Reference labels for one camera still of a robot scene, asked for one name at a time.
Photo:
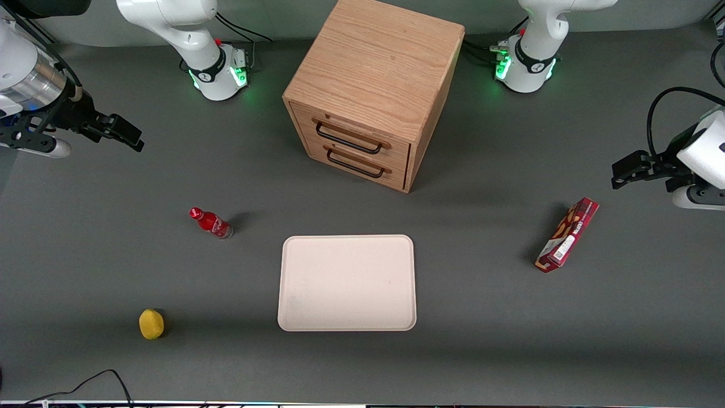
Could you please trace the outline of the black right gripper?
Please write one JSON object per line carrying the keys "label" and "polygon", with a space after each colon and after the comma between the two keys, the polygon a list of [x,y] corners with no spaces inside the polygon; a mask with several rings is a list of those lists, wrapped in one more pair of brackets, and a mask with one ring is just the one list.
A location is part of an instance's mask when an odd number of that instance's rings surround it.
{"label": "black right gripper", "polygon": [[52,126],[80,134],[94,143],[110,139],[142,152],[144,142],[142,132],[119,114],[100,113],[96,110],[93,98],[84,91],[79,101],[69,98],[59,101],[52,118]]}

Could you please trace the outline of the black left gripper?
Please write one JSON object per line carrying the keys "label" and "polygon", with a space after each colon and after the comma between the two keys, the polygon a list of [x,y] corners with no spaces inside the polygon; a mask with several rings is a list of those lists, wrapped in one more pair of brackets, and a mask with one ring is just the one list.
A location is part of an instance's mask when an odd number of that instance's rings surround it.
{"label": "black left gripper", "polygon": [[611,178],[612,189],[621,189],[627,184],[637,181],[653,181],[665,179],[666,189],[674,191],[678,188],[695,186],[705,188],[705,180],[697,176],[688,165],[678,159],[677,154],[696,139],[696,127],[691,126],[676,135],[665,150],[657,152],[651,144],[651,155],[645,150],[637,150],[616,162]]}

